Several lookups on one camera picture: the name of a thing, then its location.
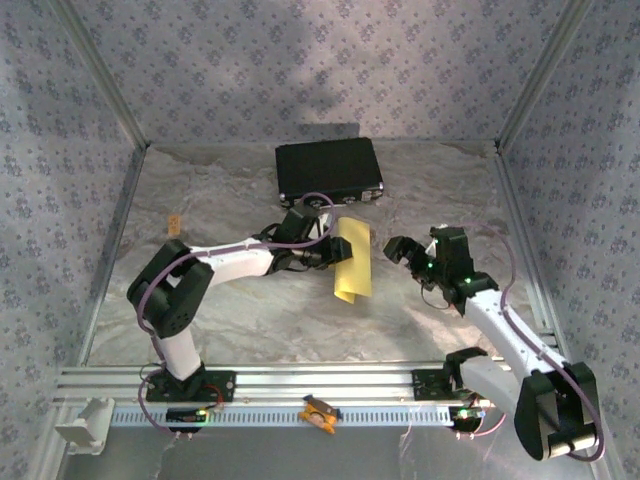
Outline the yellow paper sheet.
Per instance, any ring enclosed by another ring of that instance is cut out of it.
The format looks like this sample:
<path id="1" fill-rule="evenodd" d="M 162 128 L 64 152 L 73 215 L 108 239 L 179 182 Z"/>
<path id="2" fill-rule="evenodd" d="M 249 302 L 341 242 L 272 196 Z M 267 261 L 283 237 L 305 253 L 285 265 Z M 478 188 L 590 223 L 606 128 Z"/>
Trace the yellow paper sheet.
<path id="1" fill-rule="evenodd" d="M 357 296 L 372 295 L 370 226 L 353 218 L 340 217 L 337 233 L 350 243 L 352 257 L 335 265 L 334 295 L 353 304 Z"/>

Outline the black hard case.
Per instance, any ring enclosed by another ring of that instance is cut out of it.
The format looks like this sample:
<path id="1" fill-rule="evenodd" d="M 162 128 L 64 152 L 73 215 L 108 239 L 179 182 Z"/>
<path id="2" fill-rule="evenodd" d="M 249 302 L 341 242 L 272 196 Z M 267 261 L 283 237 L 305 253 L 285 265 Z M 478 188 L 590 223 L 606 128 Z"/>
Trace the black hard case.
<path id="1" fill-rule="evenodd" d="M 282 206 L 308 193 L 321 193 L 338 205 L 380 198 L 384 181 L 369 138 L 324 140 L 275 148 Z"/>

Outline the yellow orange connector clip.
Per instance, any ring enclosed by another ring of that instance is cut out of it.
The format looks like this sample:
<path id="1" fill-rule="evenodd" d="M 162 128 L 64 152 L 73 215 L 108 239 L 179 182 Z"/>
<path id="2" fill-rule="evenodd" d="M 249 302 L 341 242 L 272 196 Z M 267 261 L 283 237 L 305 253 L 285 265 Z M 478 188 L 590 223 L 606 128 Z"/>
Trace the yellow orange connector clip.
<path id="1" fill-rule="evenodd" d="M 303 400 L 305 407 L 298 413 L 298 418 L 333 435 L 335 425 L 343 419 L 341 410 L 311 394 L 304 396 Z"/>

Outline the aluminium side rail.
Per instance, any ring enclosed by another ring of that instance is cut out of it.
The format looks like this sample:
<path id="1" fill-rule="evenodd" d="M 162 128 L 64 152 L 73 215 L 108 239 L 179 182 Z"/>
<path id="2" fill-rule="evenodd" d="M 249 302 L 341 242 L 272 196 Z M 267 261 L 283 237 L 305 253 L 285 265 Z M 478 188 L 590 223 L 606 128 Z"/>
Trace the aluminium side rail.
<path id="1" fill-rule="evenodd" d="M 106 296 L 109 282 L 113 272 L 118 248 L 127 222 L 131 204 L 135 195 L 140 173 L 144 164 L 148 147 L 136 147 L 131 155 L 131 162 L 124 177 L 123 187 L 120 191 L 112 220 L 107 229 L 105 241 L 102 246 L 98 267 L 94 274 L 87 304 L 82 312 L 81 324 L 82 337 L 74 366 L 83 367 L 87 364 L 100 308 Z"/>
<path id="2" fill-rule="evenodd" d="M 509 172 L 509 164 L 495 148 L 495 172 L 501 201 L 509 217 L 510 242 L 516 255 L 520 282 L 526 289 L 535 329 L 543 339 L 560 353 L 566 352 L 566 342 L 553 306 L 550 292 L 543 278 L 540 261 L 534 249 L 525 222 L 524 207 L 517 197 L 515 181 Z"/>

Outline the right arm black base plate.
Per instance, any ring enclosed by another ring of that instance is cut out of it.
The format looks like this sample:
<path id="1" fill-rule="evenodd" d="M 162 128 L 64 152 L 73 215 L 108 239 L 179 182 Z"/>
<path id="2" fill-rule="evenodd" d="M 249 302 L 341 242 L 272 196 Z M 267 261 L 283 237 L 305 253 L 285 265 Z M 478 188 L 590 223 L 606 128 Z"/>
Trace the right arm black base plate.
<path id="1" fill-rule="evenodd" d="M 500 374 L 486 370 L 463 369 L 459 373 L 448 368 L 411 371 L 416 401 L 467 401 L 474 395 L 495 393 L 502 381 Z"/>

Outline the long aluminium base rail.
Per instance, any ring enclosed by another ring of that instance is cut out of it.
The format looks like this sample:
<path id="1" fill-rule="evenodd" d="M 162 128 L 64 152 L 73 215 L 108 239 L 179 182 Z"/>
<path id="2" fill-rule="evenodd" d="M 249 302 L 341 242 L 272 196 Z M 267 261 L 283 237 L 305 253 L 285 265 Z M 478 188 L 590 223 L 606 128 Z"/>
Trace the long aluminium base rail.
<path id="1" fill-rule="evenodd" d="M 232 371 L 233 404 L 294 405 L 307 394 L 332 405 L 400 404 L 413 400 L 414 370 L 438 371 L 440 362 L 302 363 L 211 365 L 210 371 Z M 151 367 L 73 367 L 57 377 L 53 401 L 77 403 L 109 397 L 124 405 L 136 398 L 141 376 Z"/>

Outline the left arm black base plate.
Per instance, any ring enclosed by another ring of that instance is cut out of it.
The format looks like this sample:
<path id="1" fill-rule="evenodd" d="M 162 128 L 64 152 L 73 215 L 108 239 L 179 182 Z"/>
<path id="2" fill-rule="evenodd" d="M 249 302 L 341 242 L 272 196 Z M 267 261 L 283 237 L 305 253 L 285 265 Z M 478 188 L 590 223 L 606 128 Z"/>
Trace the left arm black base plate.
<path id="1" fill-rule="evenodd" d="M 145 400 L 151 403 L 231 403 L 236 373 L 200 369 L 186 380 L 174 378 L 168 371 L 152 374 Z"/>

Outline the aluminium frame post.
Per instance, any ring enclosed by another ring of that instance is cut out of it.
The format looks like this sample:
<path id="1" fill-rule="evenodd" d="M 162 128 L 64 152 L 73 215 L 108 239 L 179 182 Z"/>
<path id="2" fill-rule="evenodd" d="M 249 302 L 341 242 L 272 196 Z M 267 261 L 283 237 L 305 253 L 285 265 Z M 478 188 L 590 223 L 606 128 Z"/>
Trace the aluminium frame post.
<path id="1" fill-rule="evenodd" d="M 566 0 L 496 138 L 499 154 L 504 155 L 512 148 L 594 2 L 595 0 Z"/>
<path id="2" fill-rule="evenodd" d="M 46 0 L 46 2 L 69 36 L 125 136 L 135 148 L 145 150 L 149 142 L 71 0 Z"/>

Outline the white plastic bracket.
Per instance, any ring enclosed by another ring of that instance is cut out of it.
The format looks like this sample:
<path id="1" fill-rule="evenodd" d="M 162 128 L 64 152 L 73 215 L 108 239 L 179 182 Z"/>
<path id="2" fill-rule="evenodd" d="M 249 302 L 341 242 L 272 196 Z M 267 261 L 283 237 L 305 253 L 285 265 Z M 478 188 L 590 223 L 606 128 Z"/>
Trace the white plastic bracket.
<path id="1" fill-rule="evenodd" d="M 76 417 L 56 424 L 55 431 L 66 442 L 71 455 L 100 455 L 106 446 L 114 410 L 112 398 L 88 398 Z"/>

